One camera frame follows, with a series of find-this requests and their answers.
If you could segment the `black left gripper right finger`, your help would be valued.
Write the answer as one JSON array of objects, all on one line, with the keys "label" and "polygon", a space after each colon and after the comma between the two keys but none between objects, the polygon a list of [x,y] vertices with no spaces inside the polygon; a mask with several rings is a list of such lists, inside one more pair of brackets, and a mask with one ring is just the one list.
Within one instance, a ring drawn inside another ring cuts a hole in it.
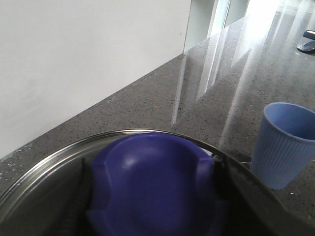
[{"label": "black left gripper right finger", "polygon": [[287,212],[249,170],[233,159],[214,157],[215,188],[226,204],[216,219],[223,236],[301,236],[303,222]]}]

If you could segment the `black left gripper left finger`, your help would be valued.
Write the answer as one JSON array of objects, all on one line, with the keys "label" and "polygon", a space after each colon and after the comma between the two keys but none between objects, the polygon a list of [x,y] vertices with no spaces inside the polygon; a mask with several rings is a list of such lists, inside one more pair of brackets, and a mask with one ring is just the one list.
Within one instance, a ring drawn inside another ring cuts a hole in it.
[{"label": "black left gripper left finger", "polygon": [[83,159],[79,184],[74,190],[59,224],[60,236],[92,236],[94,234],[86,216],[91,201],[92,179],[91,168]]}]

